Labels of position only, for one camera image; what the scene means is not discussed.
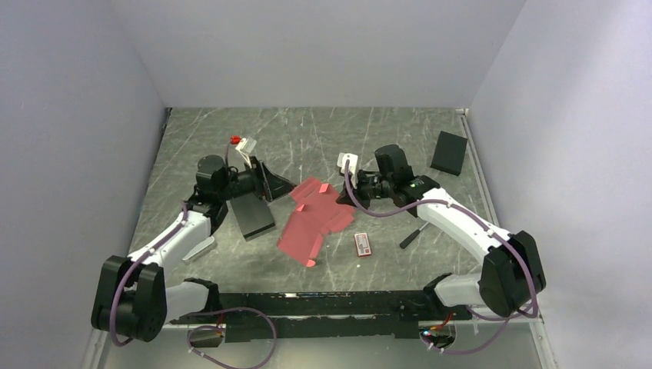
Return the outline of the red cardboard paper box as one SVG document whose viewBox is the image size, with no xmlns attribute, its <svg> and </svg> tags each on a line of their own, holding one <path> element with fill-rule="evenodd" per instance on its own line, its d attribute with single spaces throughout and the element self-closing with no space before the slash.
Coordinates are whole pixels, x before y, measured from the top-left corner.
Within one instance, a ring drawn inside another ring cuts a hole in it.
<svg viewBox="0 0 652 369">
<path fill-rule="evenodd" d="M 315 266 L 324 237 L 343 231 L 354 220 L 355 210 L 339 204 L 339 192 L 331 184 L 309 177 L 290 193 L 296 202 L 278 240 L 278 249 L 307 268 Z"/>
</svg>

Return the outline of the black box near left arm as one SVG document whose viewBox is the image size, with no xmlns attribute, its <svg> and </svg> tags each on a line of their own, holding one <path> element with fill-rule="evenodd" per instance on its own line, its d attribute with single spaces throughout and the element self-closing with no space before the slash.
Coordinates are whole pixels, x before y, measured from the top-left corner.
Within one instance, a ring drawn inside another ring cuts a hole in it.
<svg viewBox="0 0 652 369">
<path fill-rule="evenodd" d="M 251 241 L 275 229 L 274 217 L 268 203 L 254 194 L 230 200 L 238 227 L 246 241 Z"/>
</svg>

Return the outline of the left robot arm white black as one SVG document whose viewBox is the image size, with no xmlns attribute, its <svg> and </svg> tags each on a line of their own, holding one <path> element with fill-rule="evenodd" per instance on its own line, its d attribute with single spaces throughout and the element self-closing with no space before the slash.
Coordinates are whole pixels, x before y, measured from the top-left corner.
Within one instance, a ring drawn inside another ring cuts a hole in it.
<svg viewBox="0 0 652 369">
<path fill-rule="evenodd" d="M 112 343 L 123 347 L 133 340 L 152 341 L 166 323 L 185 315 L 203 323 L 214 321 L 222 309 L 219 286 L 188 278 L 168 287 L 166 270 L 192 248 L 211 241 L 228 214 L 229 201 L 252 195 L 267 204 L 295 186 L 256 157 L 243 171 L 219 155 L 201 158 L 193 193 L 174 222 L 143 248 L 125 257 L 113 255 L 102 265 L 92 327 L 108 332 Z"/>
</svg>

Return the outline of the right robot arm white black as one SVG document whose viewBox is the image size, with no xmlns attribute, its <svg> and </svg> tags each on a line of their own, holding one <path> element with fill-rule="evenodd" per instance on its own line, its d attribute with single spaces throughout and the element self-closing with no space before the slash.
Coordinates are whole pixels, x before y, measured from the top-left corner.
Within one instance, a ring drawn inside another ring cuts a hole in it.
<svg viewBox="0 0 652 369">
<path fill-rule="evenodd" d="M 451 237 L 481 266 L 476 274 L 442 274 L 430 282 L 423 300 L 428 316 L 442 319 L 459 305 L 485 306 L 502 318 L 539 316 L 537 294 L 546 281 L 531 234 L 490 223 L 433 178 L 415 175 L 397 145 L 385 145 L 374 156 L 377 171 L 359 169 L 357 155 L 339 155 L 345 201 L 376 218 L 408 212 Z"/>
</svg>

